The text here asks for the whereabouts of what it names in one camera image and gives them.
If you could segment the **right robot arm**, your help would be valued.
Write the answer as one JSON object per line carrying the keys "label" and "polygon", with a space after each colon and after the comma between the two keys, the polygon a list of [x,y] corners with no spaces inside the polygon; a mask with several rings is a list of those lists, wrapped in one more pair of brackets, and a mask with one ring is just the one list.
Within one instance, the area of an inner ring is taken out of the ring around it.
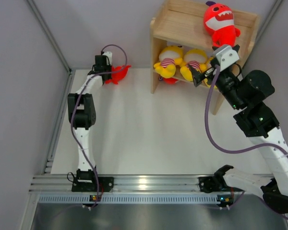
{"label": "right robot arm", "polygon": [[193,83],[198,86],[201,81],[208,80],[238,111],[234,115],[236,124],[252,142],[243,152],[259,150],[273,176],[262,177],[225,165],[214,175],[201,177],[199,187],[205,193],[237,188],[262,199],[276,213],[288,214],[288,145],[278,119],[264,103],[275,89],[263,71],[253,70],[241,80],[234,75],[239,48],[238,45],[214,47],[210,68],[203,72],[191,70]]}

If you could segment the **red shark plush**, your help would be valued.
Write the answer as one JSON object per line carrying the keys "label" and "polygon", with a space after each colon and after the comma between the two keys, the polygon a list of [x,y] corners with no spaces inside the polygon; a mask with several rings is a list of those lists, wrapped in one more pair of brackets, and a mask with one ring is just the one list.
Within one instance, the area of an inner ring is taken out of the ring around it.
{"label": "red shark plush", "polygon": [[158,79],[159,79],[159,81],[163,81],[164,83],[169,84],[169,85],[174,85],[174,84],[176,84],[179,81],[176,78],[164,78],[164,77],[161,77],[161,76],[159,76]]}
{"label": "red shark plush", "polygon": [[131,65],[127,65],[126,67],[125,66],[117,66],[117,67],[112,66],[111,70],[113,72],[118,71],[118,73],[111,74],[111,79],[105,81],[105,84],[113,83],[113,84],[118,85],[119,81],[125,78],[130,67]]}
{"label": "red shark plush", "polygon": [[214,1],[207,1],[205,4],[208,8],[204,12],[203,24],[212,39],[213,46],[229,45],[233,47],[241,32],[235,26],[232,9]]}

